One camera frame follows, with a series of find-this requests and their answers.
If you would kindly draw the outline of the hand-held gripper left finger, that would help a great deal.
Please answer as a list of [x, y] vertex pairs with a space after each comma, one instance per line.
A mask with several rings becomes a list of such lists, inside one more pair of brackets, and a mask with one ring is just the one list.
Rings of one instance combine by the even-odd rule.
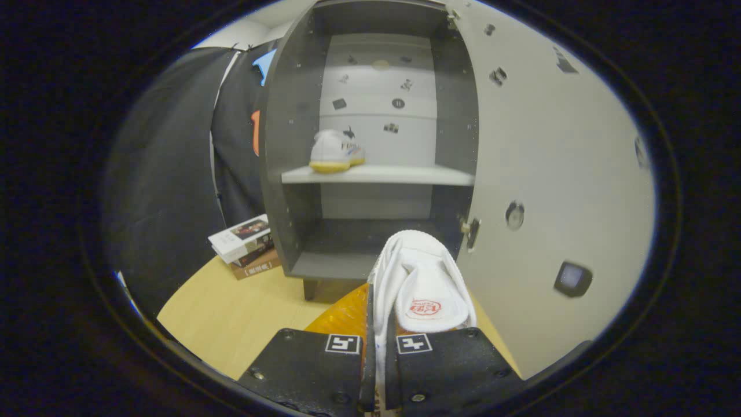
[[365, 414], [374, 407], [372, 287], [360, 285], [305, 330], [280, 329], [239, 385], [300, 414]]

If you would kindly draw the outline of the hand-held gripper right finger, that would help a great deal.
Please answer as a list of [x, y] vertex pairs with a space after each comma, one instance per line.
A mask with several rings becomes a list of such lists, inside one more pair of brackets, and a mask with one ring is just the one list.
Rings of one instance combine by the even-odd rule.
[[479, 328], [397, 335], [386, 359], [391, 410], [489, 410], [526, 390]]

